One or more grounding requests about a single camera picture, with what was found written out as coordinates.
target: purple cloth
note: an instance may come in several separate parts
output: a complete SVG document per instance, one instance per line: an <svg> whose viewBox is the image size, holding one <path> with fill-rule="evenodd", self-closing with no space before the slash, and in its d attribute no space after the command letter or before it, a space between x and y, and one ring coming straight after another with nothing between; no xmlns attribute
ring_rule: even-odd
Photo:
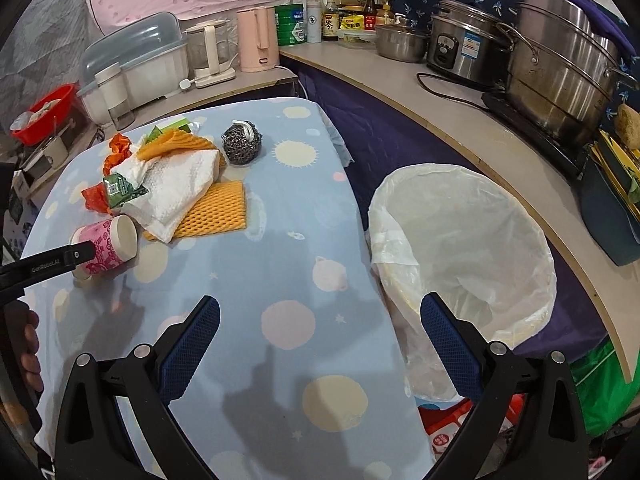
<svg viewBox="0 0 640 480"><path fill-rule="evenodd" d="M568 0L580 7L587 15L593 31L613 41L623 57L627 59L636 55L636 50L631 42L622 33L618 25L604 12L602 12L593 0Z"/></svg>
<svg viewBox="0 0 640 480"><path fill-rule="evenodd" d="M309 98L317 102L342 135L355 162L346 169L360 208L364 228L369 226L369 203L382 180L397 168L425 162L458 164L479 170L448 144L420 124L375 97L313 67L282 58L300 78ZM424 92L415 80L416 92ZM607 335L593 303L562 256L551 243L558 279L558 294L551 320L515 352L544 357L560 350L575 361Z"/></svg>

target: gray plastic lid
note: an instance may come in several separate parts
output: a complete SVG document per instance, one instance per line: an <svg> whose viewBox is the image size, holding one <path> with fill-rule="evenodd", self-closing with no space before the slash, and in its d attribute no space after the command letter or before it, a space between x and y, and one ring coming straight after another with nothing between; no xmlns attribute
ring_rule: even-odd
<svg viewBox="0 0 640 480"><path fill-rule="evenodd" d="M158 12L91 44L82 54L80 85L94 82L95 75L119 63L123 70L145 62L186 40L178 19L170 12Z"/></svg>

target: white plastic bag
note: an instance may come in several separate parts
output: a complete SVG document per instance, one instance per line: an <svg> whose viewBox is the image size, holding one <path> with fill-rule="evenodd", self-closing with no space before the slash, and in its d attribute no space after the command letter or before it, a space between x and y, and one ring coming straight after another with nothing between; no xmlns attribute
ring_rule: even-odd
<svg viewBox="0 0 640 480"><path fill-rule="evenodd" d="M437 292L487 341L511 349L551 318L556 272L545 235L481 174L446 164L396 170L373 196L369 235L417 397L459 398L420 323L425 294Z"/></svg>

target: white kettle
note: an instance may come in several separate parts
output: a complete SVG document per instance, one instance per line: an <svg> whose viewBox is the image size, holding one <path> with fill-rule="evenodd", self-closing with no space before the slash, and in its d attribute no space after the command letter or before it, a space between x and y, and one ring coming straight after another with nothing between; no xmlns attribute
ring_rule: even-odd
<svg viewBox="0 0 640 480"><path fill-rule="evenodd" d="M227 23L228 20L212 20L198 23L185 31L189 66L198 88L236 76L236 71L231 68L233 60L229 51Z"/></svg>

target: stainless steel pot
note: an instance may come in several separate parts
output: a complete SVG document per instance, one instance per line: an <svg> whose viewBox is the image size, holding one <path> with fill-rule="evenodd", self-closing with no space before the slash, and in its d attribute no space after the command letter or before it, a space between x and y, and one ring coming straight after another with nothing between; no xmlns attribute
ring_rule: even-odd
<svg viewBox="0 0 640 480"><path fill-rule="evenodd" d="M522 114L566 146L582 146L593 135L620 82L638 87L617 67L606 67L597 79L567 58L519 36L509 63L508 100Z"/></svg>
<svg viewBox="0 0 640 480"><path fill-rule="evenodd" d="M376 27L376 50L382 57L420 63L427 52L429 35L406 25L379 25Z"/></svg>
<svg viewBox="0 0 640 480"><path fill-rule="evenodd" d="M611 40L589 35L571 23L537 7L518 6L517 29L526 38L549 47L587 73L617 66L618 48Z"/></svg>
<svg viewBox="0 0 640 480"><path fill-rule="evenodd" d="M591 23L585 12L569 0L522 0L522 2L528 6L546 10L587 35L593 34Z"/></svg>

